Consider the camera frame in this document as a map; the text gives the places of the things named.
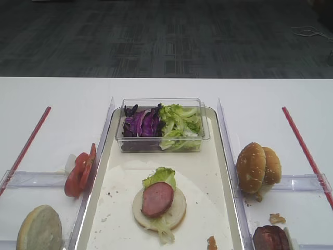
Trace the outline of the round pink meat patty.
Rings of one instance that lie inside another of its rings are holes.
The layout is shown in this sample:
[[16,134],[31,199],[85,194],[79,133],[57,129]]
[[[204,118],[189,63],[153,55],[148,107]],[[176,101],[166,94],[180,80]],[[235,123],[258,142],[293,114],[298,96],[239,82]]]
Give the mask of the round pink meat patty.
[[173,198],[173,188],[165,182],[157,182],[143,191],[141,211],[149,218],[160,217],[171,207]]

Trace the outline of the shredded green lettuce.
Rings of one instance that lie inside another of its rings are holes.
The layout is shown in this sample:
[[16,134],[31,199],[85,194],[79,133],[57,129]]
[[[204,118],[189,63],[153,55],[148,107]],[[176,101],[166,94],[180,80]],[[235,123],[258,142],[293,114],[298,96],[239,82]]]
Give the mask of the shredded green lettuce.
[[179,104],[163,105],[159,111],[163,140],[160,148],[164,151],[190,152],[200,149],[201,141],[193,139],[202,136],[201,117],[197,107],[183,107]]

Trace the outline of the rear tomato slice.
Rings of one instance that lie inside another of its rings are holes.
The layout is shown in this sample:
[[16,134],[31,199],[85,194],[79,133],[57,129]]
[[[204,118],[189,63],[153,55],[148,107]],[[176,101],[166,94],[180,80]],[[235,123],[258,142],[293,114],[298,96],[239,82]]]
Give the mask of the rear tomato slice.
[[84,190],[86,188],[88,177],[89,177],[93,162],[95,160],[95,157],[96,157],[96,144],[92,143],[91,151],[90,151],[90,154],[88,156],[87,161],[85,162],[84,169],[83,169],[83,174],[82,174],[82,177],[80,179],[80,188],[82,190]]

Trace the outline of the front tomato slice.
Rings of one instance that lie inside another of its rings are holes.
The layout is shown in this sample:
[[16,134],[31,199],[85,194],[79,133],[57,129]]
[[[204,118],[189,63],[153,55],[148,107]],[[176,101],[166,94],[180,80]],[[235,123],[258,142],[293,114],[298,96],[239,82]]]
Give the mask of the front tomato slice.
[[68,175],[65,182],[65,194],[69,197],[78,197],[83,189],[80,187],[80,181],[85,169],[85,163],[88,160],[88,154],[83,152],[78,157],[70,155],[65,165],[65,172]]

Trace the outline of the white rectangular metal tray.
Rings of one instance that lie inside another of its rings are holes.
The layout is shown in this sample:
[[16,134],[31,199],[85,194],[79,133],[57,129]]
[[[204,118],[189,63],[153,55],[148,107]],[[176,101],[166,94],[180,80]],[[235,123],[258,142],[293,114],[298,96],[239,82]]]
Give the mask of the white rectangular metal tray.
[[[217,114],[206,115],[210,139],[198,152],[123,153],[114,138],[120,109],[113,112],[78,249],[206,249],[211,236],[219,249],[242,248]],[[187,201],[173,244],[161,244],[132,213],[142,180],[158,167],[175,170]]]

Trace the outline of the front sesame bun top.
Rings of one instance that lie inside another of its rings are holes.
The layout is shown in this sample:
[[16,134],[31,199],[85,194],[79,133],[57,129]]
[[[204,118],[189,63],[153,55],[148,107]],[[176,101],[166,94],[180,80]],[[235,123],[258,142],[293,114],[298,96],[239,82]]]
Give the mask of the front sesame bun top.
[[245,146],[236,161],[240,188],[249,194],[256,193],[263,184],[266,156],[259,143],[251,142]]

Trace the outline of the bottom bun slice on tray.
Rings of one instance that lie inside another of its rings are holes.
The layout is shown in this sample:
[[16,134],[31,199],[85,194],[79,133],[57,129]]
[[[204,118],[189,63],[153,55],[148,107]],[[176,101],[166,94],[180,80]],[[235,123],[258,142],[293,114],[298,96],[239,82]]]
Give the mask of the bottom bun slice on tray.
[[139,191],[134,197],[132,212],[136,221],[146,229],[157,232],[158,227],[153,222],[163,220],[166,223],[166,226],[168,226],[170,230],[173,230],[182,222],[186,214],[186,198],[179,188],[176,188],[174,192],[174,199],[171,207],[159,218],[148,218],[141,212],[143,203],[142,198],[143,191]]

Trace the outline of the left red straw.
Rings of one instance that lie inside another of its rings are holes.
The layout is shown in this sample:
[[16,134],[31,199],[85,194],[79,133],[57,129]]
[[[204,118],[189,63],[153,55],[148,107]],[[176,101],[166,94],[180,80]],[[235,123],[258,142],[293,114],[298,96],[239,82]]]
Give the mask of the left red straw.
[[37,133],[39,132],[41,126],[43,125],[44,121],[46,120],[49,112],[51,111],[51,107],[48,106],[44,113],[42,114],[41,118],[39,119],[37,125],[35,126],[33,132],[31,133],[31,135],[29,136],[27,142],[25,143],[23,149],[21,150],[19,156],[17,157],[16,161],[14,162],[13,166],[11,167],[11,169],[9,170],[8,174],[6,174],[4,176],[4,181],[1,184],[1,192],[0,194],[2,195],[3,192],[6,190],[7,185],[9,183],[9,181],[11,180],[11,177],[13,176],[13,174],[16,172],[18,166],[20,165],[21,161],[23,160],[25,154],[27,153],[31,143],[33,142],[35,136],[37,135]]

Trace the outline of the red straw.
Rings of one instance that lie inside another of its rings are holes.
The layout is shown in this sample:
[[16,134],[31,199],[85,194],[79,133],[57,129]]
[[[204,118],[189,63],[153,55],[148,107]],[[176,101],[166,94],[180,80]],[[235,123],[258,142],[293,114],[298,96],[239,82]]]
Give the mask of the red straw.
[[322,189],[325,193],[325,196],[326,196],[326,198],[327,198],[327,200],[328,200],[328,202],[329,202],[329,204],[332,208],[332,191],[329,190],[329,186],[328,186],[329,182],[324,180],[324,175],[320,172],[316,162],[314,161],[314,159],[313,159],[305,141],[303,140],[295,122],[293,121],[287,107],[282,107],[281,109],[282,109],[282,111],[283,111],[283,113],[284,113],[284,115],[285,115],[285,117],[286,117],[294,135],[295,135],[295,137],[297,138],[297,140],[298,140],[298,142],[299,142],[299,144],[300,144],[300,146],[301,146],[301,148],[302,148],[302,150],[303,150],[303,152],[304,152],[304,154],[305,154],[313,172],[317,175],[319,183],[322,186]]
[[17,157],[16,161],[14,162],[13,166],[11,167],[11,169],[9,170],[8,174],[6,174],[4,176],[4,181],[1,184],[1,192],[0,194],[2,195],[3,192],[6,190],[7,185],[9,183],[9,181],[11,180],[11,177],[13,176],[13,174],[16,172],[18,166],[20,165],[21,161],[23,160],[25,154],[27,153],[31,143],[33,142],[35,136],[37,135],[37,133],[39,132],[41,126],[43,125],[44,121],[46,120],[49,112],[51,111],[51,107],[48,106],[44,113],[42,114],[41,118],[39,119],[37,125],[35,126],[33,132],[31,133],[31,135],[29,136],[27,142],[25,143],[23,149],[21,150],[19,156]]

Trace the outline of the orange food crumb on tray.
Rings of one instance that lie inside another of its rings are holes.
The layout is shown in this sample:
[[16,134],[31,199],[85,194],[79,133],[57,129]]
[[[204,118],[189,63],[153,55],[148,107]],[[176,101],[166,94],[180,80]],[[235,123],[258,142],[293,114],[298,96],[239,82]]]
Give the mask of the orange food crumb on tray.
[[213,235],[207,239],[207,244],[207,250],[218,250],[216,240]]

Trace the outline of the right red straw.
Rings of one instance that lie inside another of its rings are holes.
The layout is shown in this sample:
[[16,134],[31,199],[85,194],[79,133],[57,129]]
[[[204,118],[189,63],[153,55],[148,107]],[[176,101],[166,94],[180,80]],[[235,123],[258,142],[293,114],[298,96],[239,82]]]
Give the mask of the right red straw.
[[322,186],[322,189],[325,193],[325,196],[326,196],[326,198],[327,198],[327,200],[328,200],[328,202],[329,202],[329,204],[332,208],[332,191],[329,190],[329,186],[328,186],[329,182],[324,180],[324,175],[320,172],[316,162],[314,161],[314,159],[313,159],[305,141],[303,140],[295,122],[293,121],[287,107],[282,107],[281,109],[282,109],[282,111],[283,111],[283,113],[284,113],[284,115],[285,115],[285,117],[286,117],[294,135],[295,135],[295,137],[297,138],[297,140],[298,140],[298,142],[299,142],[299,144],[300,144],[300,146],[301,146],[301,148],[302,148],[302,150],[303,150],[303,152],[304,152],[304,154],[305,154],[313,172],[317,175],[319,183]]

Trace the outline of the brown crumb right compartment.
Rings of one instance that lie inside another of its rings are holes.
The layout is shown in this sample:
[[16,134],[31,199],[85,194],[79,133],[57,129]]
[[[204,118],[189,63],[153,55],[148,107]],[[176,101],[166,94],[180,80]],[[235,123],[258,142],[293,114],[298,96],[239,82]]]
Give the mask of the brown crumb right compartment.
[[269,221],[271,224],[286,223],[286,219],[283,216],[281,216],[280,213],[270,214]]

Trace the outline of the clear cross divider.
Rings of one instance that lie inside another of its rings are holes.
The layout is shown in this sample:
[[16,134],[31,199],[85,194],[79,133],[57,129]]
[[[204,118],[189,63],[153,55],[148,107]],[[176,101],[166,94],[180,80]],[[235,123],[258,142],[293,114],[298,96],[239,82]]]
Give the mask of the clear cross divider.
[[272,191],[331,193],[332,187],[324,174],[282,175]]
[[7,170],[1,188],[63,188],[67,179],[64,172],[26,172]]

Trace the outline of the left clear cross divider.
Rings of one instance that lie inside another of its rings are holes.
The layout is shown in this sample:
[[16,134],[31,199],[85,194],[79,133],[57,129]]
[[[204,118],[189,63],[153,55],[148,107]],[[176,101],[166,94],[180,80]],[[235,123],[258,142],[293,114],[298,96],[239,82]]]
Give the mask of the left clear cross divider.
[[64,172],[26,172],[7,170],[1,188],[63,188],[67,179]]

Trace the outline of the pale bun half left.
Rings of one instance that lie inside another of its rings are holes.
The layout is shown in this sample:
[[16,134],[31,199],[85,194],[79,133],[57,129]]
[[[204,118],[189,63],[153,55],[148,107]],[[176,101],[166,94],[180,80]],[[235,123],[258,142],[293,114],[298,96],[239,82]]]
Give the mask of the pale bun half left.
[[62,224],[49,205],[34,208],[21,224],[16,249],[61,249]]

